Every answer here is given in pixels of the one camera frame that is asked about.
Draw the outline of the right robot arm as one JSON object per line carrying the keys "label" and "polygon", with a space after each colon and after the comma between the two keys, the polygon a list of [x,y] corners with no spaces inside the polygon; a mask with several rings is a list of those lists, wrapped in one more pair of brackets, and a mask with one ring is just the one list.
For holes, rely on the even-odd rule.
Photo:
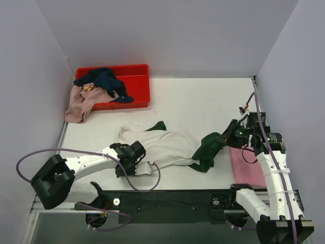
{"label": "right robot arm", "polygon": [[266,183],[269,204],[249,187],[236,187],[227,194],[232,208],[242,206],[256,223],[260,243],[303,243],[314,231],[304,217],[290,182],[283,137],[256,121],[243,124],[232,120],[221,135],[221,142],[232,148],[252,147]]}

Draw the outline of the white and green t-shirt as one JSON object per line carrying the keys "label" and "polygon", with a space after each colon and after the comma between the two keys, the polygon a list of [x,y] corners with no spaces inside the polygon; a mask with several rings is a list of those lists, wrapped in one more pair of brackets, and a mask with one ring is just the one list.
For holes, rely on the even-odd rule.
{"label": "white and green t-shirt", "polygon": [[163,121],[145,131],[121,127],[117,141],[132,144],[139,141],[146,150],[145,160],[155,162],[160,169],[169,166],[188,166],[206,173],[214,167],[216,155],[225,147],[218,142],[220,134],[213,132],[197,142],[187,131],[169,131]]}

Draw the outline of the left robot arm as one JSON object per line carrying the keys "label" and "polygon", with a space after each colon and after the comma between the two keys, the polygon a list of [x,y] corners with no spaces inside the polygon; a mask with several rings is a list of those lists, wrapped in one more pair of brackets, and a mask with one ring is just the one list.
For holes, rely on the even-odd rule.
{"label": "left robot arm", "polygon": [[136,141],[131,145],[113,143],[92,155],[74,158],[51,156],[30,183],[44,209],[53,209],[68,197],[73,182],[105,169],[114,169],[117,177],[150,175],[152,166],[144,161],[146,150]]}

